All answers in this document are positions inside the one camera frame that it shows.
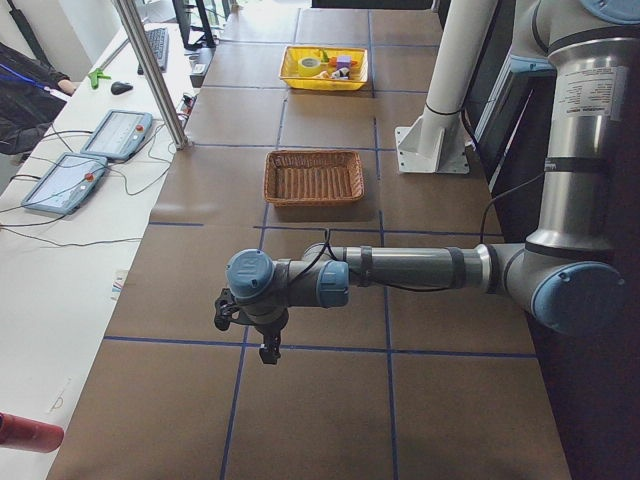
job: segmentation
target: black band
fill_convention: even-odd
[[[528,252],[576,261],[595,260],[610,262],[613,254],[611,250],[573,250],[562,247],[546,247],[530,242],[525,242],[524,246]]]
[[[453,262],[453,275],[449,288],[462,288],[467,283],[467,268],[464,264],[464,253],[456,247],[447,247]]]
[[[487,247],[489,260],[491,261],[491,273],[489,274],[487,293],[496,293],[498,285],[500,284],[500,262],[498,261],[498,252],[496,252],[493,245],[485,244],[485,247]]]
[[[542,50],[546,54],[549,53],[549,46],[542,41],[542,37],[540,36],[540,32],[538,31],[538,9],[540,8],[541,3],[542,2],[538,2],[538,5],[536,5],[536,9],[533,11],[533,18],[531,19],[531,30],[533,32],[533,39],[540,47],[540,50]]]
[[[447,116],[447,115],[458,115],[459,113],[461,113],[461,112],[462,112],[462,110],[464,110],[464,108],[461,108],[460,110],[457,110],[457,111],[455,111],[455,112],[451,112],[451,113],[443,113],[443,112],[439,112],[439,111],[437,111],[437,110],[434,110],[434,109],[433,109],[433,108],[431,108],[431,107],[429,106],[429,104],[428,104],[428,103],[426,103],[426,102],[425,102],[424,106],[425,106],[425,107],[427,107],[427,109],[428,109],[430,112],[433,112],[433,113],[435,113],[436,115],[444,115],[444,116]]]
[[[588,42],[589,40],[603,40],[606,38],[640,38],[640,28],[633,26],[617,26],[617,27],[604,27],[596,28],[594,30],[587,30],[586,32],[574,33],[568,37],[556,40],[549,47],[549,53],[553,53],[569,45],[575,45],[576,43]]]
[[[360,247],[360,283],[359,287],[371,285],[371,271],[373,270],[373,248]]]
[[[604,158],[548,157],[544,162],[545,172],[602,173],[608,175],[609,163]]]
[[[507,264],[504,266],[504,272],[502,274],[502,285],[504,285],[504,291],[507,292],[509,295],[511,295],[511,293],[509,292],[509,270],[511,270],[511,266],[513,265],[513,262],[515,262],[520,255],[524,254],[524,250],[525,250],[524,248],[518,250],[515,254],[511,256]]]

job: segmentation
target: brown basket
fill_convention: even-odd
[[[267,156],[264,198],[276,207],[342,205],[364,196],[351,150],[277,150]]]

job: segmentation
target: yellow tape roll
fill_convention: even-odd
[[[313,77],[322,71],[320,59],[305,57],[298,61],[298,75],[301,77]]]

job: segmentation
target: yellow bin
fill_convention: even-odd
[[[322,58],[322,50],[329,58],[339,55],[350,55],[351,61],[357,62],[349,72],[349,80],[335,80],[333,78],[312,78],[300,76],[298,64],[300,60],[307,57]],[[328,64],[323,64],[321,71],[331,74],[335,68]],[[367,50],[364,48],[342,48],[342,47],[287,47],[280,66],[280,80],[283,80],[292,88],[303,88],[307,90],[358,90],[367,83],[369,64],[367,61]]]

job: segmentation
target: green clip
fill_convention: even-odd
[[[105,80],[111,80],[109,75],[105,75],[101,68],[96,68],[93,72],[89,72],[89,79],[91,80],[91,88],[94,90],[98,88],[98,84],[101,78]]]

